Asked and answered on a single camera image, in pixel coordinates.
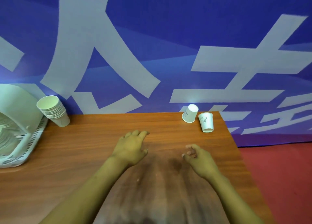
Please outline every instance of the wood grain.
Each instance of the wood grain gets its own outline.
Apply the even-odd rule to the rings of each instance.
[[[219,112],[213,112],[212,133],[181,115],[74,115],[64,128],[49,122],[26,164],[0,170],[0,223],[38,223],[135,129],[150,131],[144,141],[149,154],[117,181],[94,223],[228,223],[211,186],[181,158],[191,143],[208,150],[242,198],[274,223]]]

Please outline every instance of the red floor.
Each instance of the red floor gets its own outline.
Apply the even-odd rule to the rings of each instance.
[[[240,148],[278,224],[312,223],[312,143]]]

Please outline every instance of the left hand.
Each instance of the left hand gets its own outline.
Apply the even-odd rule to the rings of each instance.
[[[134,166],[149,152],[148,149],[141,150],[143,140],[148,134],[147,131],[140,132],[138,130],[128,132],[119,138],[111,157],[125,162],[127,167]]]

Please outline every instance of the hand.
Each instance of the hand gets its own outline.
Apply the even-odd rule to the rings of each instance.
[[[138,130],[128,132],[119,138],[111,157],[121,160],[127,167],[134,166],[149,152],[148,149],[141,150],[143,140],[148,134],[147,131]]]
[[[208,151],[201,149],[196,144],[186,145],[186,148],[191,150],[187,154],[182,154],[182,157],[191,165],[197,175],[210,181],[215,175],[220,174],[216,163]]]

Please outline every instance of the right hand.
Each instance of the right hand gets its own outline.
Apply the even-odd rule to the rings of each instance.
[[[196,144],[186,145],[186,148],[189,148],[190,151],[182,154],[182,157],[191,165],[197,175],[210,181],[215,175],[220,174],[216,163],[208,151]]]

